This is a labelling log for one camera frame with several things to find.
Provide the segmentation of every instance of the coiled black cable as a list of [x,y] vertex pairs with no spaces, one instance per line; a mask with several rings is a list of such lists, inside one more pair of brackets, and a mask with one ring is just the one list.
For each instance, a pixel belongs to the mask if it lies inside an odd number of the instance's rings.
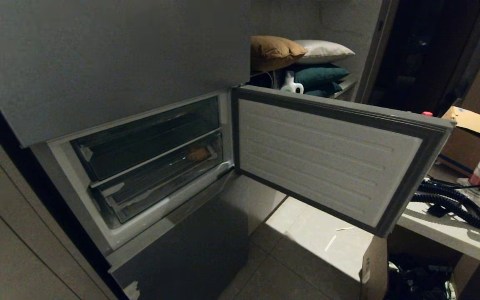
[[[448,211],[451,211],[455,215],[459,216],[471,226],[480,229],[480,207],[460,192],[452,190],[451,188],[441,187],[428,182],[421,182],[417,190],[419,190],[420,192],[432,193],[434,195],[415,194],[412,197],[411,201],[418,203],[434,203],[440,205]],[[458,201],[459,203],[461,203],[461,205],[464,205],[464,207],[466,207],[468,211],[462,209],[448,198]],[[474,211],[478,216],[472,215],[469,210]]]

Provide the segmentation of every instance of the cushion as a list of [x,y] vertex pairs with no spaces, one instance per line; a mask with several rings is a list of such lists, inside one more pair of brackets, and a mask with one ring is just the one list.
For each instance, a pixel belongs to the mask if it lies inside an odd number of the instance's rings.
[[342,87],[339,86],[339,84],[331,82],[318,87],[313,87],[311,90],[305,91],[304,94],[327,98],[341,91]]
[[328,84],[349,74],[345,69],[331,63],[322,65],[292,65],[287,68],[294,72],[294,82],[301,83],[305,90],[317,85]]
[[332,63],[355,55],[349,48],[327,40],[296,40],[295,42],[307,49],[307,53],[297,61],[302,65]]
[[307,50],[297,42],[268,35],[251,37],[251,69],[272,71],[295,63]]

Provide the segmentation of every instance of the dark green pillow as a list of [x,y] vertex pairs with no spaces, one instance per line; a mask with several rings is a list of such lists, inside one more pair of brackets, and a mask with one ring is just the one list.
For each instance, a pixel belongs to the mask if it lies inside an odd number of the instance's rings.
[[309,90],[306,90],[304,94],[327,98],[341,91],[341,86],[339,86],[336,82],[331,82],[329,84],[313,87]]
[[332,63],[292,65],[287,70],[294,72],[294,82],[301,83],[305,89],[342,79],[349,74],[346,70]]

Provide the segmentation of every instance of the floor tile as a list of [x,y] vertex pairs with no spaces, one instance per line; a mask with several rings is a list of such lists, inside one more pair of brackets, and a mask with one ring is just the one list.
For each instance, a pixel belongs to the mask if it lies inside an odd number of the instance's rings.
[[235,300],[329,300],[298,275],[268,256]]
[[232,300],[240,292],[240,290],[247,283],[249,278],[257,271],[260,264],[268,256],[266,252],[260,249],[257,245],[250,243],[249,245],[249,255],[247,259],[247,264],[242,268],[237,274],[236,277],[231,281],[229,286],[221,293],[218,300]]
[[303,246],[283,237],[271,254],[331,300],[358,300],[360,282],[328,264]]
[[288,197],[272,216],[253,232],[251,241],[270,253],[307,206],[297,199]]
[[373,235],[307,205],[286,232],[286,237],[359,281],[362,256]]

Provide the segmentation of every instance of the white table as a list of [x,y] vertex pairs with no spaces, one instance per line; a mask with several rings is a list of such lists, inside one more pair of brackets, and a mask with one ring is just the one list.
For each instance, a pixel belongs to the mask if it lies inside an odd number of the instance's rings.
[[[462,177],[445,165],[433,166],[429,174],[434,178],[449,182],[455,182],[458,177]],[[398,224],[480,260],[480,230],[463,222],[458,217],[437,218],[429,215],[428,207],[429,205],[426,203],[409,203]]]

